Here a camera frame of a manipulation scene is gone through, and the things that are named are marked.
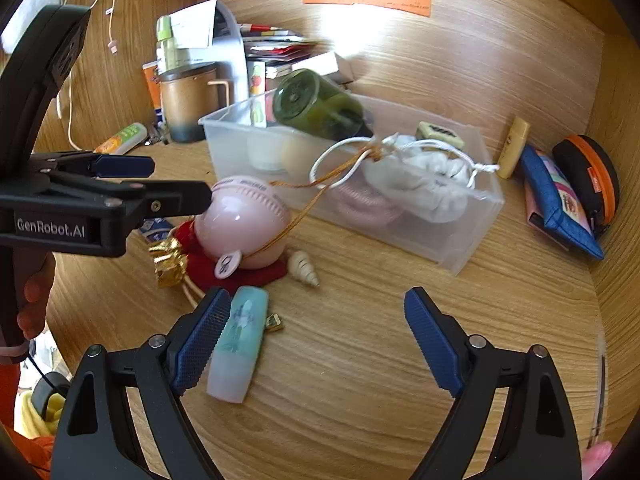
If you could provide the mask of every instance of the white container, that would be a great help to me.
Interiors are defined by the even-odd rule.
[[[332,142],[273,122],[272,97],[273,91],[201,118],[200,124],[204,126],[218,179],[247,174],[267,182],[308,182],[311,165]],[[473,126],[379,99],[359,95],[353,97],[362,103],[365,121],[380,139],[396,132],[413,136],[418,123],[428,121],[456,132],[465,141],[465,152],[475,162],[491,163],[482,135]],[[269,127],[252,126],[252,110],[255,117],[256,108],[264,108]],[[318,175],[335,168],[350,158],[355,151],[355,147],[335,150],[335,155],[327,157],[322,163]],[[462,196],[463,200],[466,200],[466,206],[463,207],[461,215],[453,221],[434,223],[427,221],[424,216],[419,216],[419,212],[416,214],[415,209],[413,212],[404,208],[398,211],[394,206],[389,210],[386,207],[389,205],[388,201],[383,200],[385,206],[376,206],[374,214],[370,217],[365,215],[366,218],[363,218],[361,214],[354,215],[352,209],[345,213],[345,197],[350,193],[348,188],[329,190],[314,206],[310,215],[419,254],[457,274],[476,250],[504,204],[498,179],[493,173],[481,172],[476,178],[475,189],[470,189],[449,178],[418,168],[412,169],[412,173],[422,173],[431,181],[436,181],[438,188],[446,194]],[[365,174],[365,171],[358,170],[353,181],[350,180],[347,184],[360,191],[367,188],[372,190],[364,178]],[[278,188],[278,195],[293,209],[302,209],[317,192],[316,188]],[[374,202],[380,198],[376,190],[373,190],[373,195]],[[384,220],[368,221],[378,217]]]

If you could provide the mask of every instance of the brown thermos mug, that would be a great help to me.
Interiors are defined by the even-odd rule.
[[[185,65],[159,75],[162,113],[175,142],[204,139],[198,120],[222,108],[218,88],[225,88],[225,106],[229,106],[229,81],[216,78],[217,63]]]

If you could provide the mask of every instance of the yellow cloth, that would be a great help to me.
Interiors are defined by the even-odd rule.
[[[40,415],[31,403],[31,392],[24,392],[20,396],[20,414],[15,421],[15,429],[27,438],[39,436],[55,436],[58,431],[58,422],[62,415],[65,399],[60,394],[53,394],[47,405],[46,420]]]

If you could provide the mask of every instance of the finger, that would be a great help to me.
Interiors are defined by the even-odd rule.
[[[24,333],[26,339],[34,339],[44,330],[44,323],[47,316],[47,301],[41,300],[35,303],[28,303],[18,313],[18,327]]]
[[[42,268],[31,276],[24,284],[24,297],[29,303],[34,303],[43,296],[48,296],[53,280],[56,276],[56,259],[48,253]]]

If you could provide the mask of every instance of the lip balm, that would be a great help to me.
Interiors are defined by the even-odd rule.
[[[256,286],[238,288],[229,321],[211,356],[207,393],[240,404],[249,390],[267,319],[268,293]]]

